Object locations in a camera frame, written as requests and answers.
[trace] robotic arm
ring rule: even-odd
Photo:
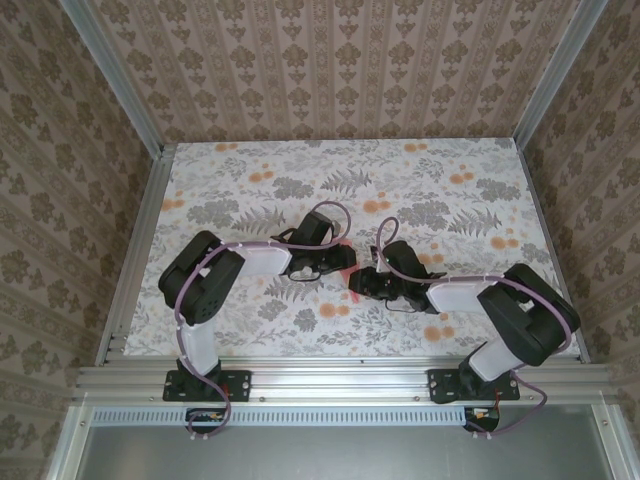
[[[512,370],[539,366],[569,346],[571,334],[580,327],[580,318],[530,267],[515,264],[502,277],[447,279],[444,273],[428,273],[404,241],[380,249],[380,231],[385,223],[374,250],[378,254],[377,268],[352,273],[350,290],[384,300],[387,308],[388,302],[403,297],[415,312],[484,313],[498,331],[496,338],[478,347],[457,369],[427,371],[433,402],[496,400],[497,405],[500,398],[517,400],[519,379]],[[493,419],[485,416],[483,421],[477,420],[473,411],[467,409],[467,419],[473,425],[470,431],[495,429],[497,408]]]
[[[347,214],[348,224],[340,238],[336,238],[334,224],[316,211],[323,204],[337,205]],[[403,297],[415,312],[487,314],[499,336],[472,352],[457,369],[427,371],[430,398],[435,403],[517,400],[518,377],[512,370],[523,365],[539,366],[551,354],[566,349],[572,332],[580,326],[575,310],[523,264],[514,265],[503,276],[445,278],[444,273],[429,273],[406,242],[391,242],[392,236],[382,248],[381,232],[390,220],[396,222],[393,236],[398,230],[393,217],[380,226],[375,249],[378,267],[352,273],[349,289],[384,300],[387,308],[389,301]],[[224,426],[229,418],[229,399],[248,400],[251,375],[244,371],[223,372],[214,348],[210,320],[222,307],[236,278],[269,274],[313,281],[351,268],[356,264],[355,251],[339,243],[349,228],[350,217],[342,205],[322,202],[297,229],[288,229],[272,237],[273,241],[225,245],[211,232],[198,233],[159,280],[166,304],[175,310],[182,353],[177,361],[178,371],[167,375],[163,398],[223,399],[227,413],[220,427]],[[313,275],[300,277],[305,270],[311,270]],[[469,418],[476,422],[476,417]],[[190,417],[189,431],[193,433],[192,420]],[[496,425],[497,421],[480,428],[491,431]]]
[[[214,346],[214,322],[210,320],[222,308],[236,279],[249,275],[287,275],[292,280],[310,281],[353,267],[355,251],[337,243],[335,230],[331,220],[314,208],[298,228],[273,237],[273,242],[230,245],[204,265],[201,263],[223,242],[209,231],[198,233],[189,242],[158,282],[167,306],[175,309],[179,303],[179,314],[184,318],[178,330],[178,343],[184,350],[177,362],[180,378],[173,381],[174,387],[183,390],[183,397],[207,399],[214,394],[197,375],[220,383],[221,365]],[[335,244],[325,248],[323,242],[327,237]],[[199,265],[203,269],[189,282]],[[310,270],[312,276],[300,277],[305,270]]]

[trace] table surface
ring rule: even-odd
[[[126,355],[177,355],[158,278],[200,230],[266,240],[321,200],[352,214],[360,266],[381,221],[397,216],[427,270],[502,273],[516,262],[556,289],[556,272],[511,139],[342,140],[181,144],[146,264]],[[339,209],[322,213],[344,224]],[[467,355],[495,336],[485,315],[400,313],[357,297],[340,273],[317,282],[236,281],[214,318],[228,356]],[[577,355],[577,345],[565,352]]]

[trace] metal grille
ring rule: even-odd
[[[184,426],[184,407],[99,407],[91,426]],[[464,425],[463,407],[235,407],[233,426]],[[196,422],[194,425],[211,425]]]

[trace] aluminum frame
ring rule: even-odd
[[[94,407],[93,427],[184,427],[188,407]],[[230,427],[386,427],[465,425],[463,407],[264,407],[238,404],[231,411]],[[209,422],[193,422],[196,427]]]
[[[462,357],[222,357],[224,369],[251,370],[251,403],[279,406],[410,406],[435,405],[429,398],[426,372],[456,368]],[[163,402],[166,373],[176,368],[170,357],[118,355],[104,367],[83,368],[73,405],[202,406]],[[538,368],[523,368],[525,381],[541,387],[553,404],[599,404],[614,401],[606,366],[554,358]],[[521,388],[521,400],[534,405],[540,395]],[[486,405],[454,402],[451,405]]]
[[[580,2],[547,69],[540,78],[520,121],[513,132],[516,145],[524,149],[531,140],[536,127],[551,105],[573,62],[582,50],[591,31],[607,5],[607,0]]]
[[[121,406],[135,411],[161,405],[220,406],[215,403],[163,402],[165,375],[168,370],[175,369],[175,358],[124,355],[128,329],[175,152],[175,145],[167,146],[160,161],[153,166],[96,359],[98,366],[80,371],[72,406],[53,460],[50,480],[76,477],[95,407]],[[521,151],[519,155],[562,291],[568,298],[557,256]],[[621,420],[619,407],[610,405],[615,401],[615,396],[608,382],[606,366],[589,363],[584,340],[579,332],[576,337],[581,351],[580,359],[568,356],[552,358],[541,367],[524,368],[520,372],[521,376],[525,381],[545,390],[550,404],[591,405],[601,426],[599,434],[614,478],[640,478],[637,456],[630,447],[629,435]],[[253,371],[251,406],[284,410],[310,406],[435,406],[429,399],[426,370],[455,368],[461,358],[228,357],[221,360],[224,368]],[[501,405],[504,408],[535,405],[540,400],[536,392],[526,388],[521,390],[521,394],[521,400],[502,402]],[[455,402],[451,405],[482,404],[486,402]]]
[[[96,354],[96,365],[104,363],[112,334],[128,332],[131,327],[140,285],[142,285],[142,276],[162,208],[164,191],[171,176],[176,148],[176,145],[167,145],[162,151],[160,160],[151,166],[147,187],[140,203],[140,213],[131,234],[122,272]]]
[[[111,46],[87,0],[61,0],[94,61],[116,95],[118,102],[131,120],[151,158],[156,161],[162,152],[162,133],[149,116],[144,98],[131,83],[124,66]]]

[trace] wall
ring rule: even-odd
[[[640,1],[610,0],[525,149],[589,350],[640,440]]]
[[[577,0],[93,0],[165,142],[510,136]]]
[[[0,3],[0,478],[45,470],[150,159],[54,1]]]

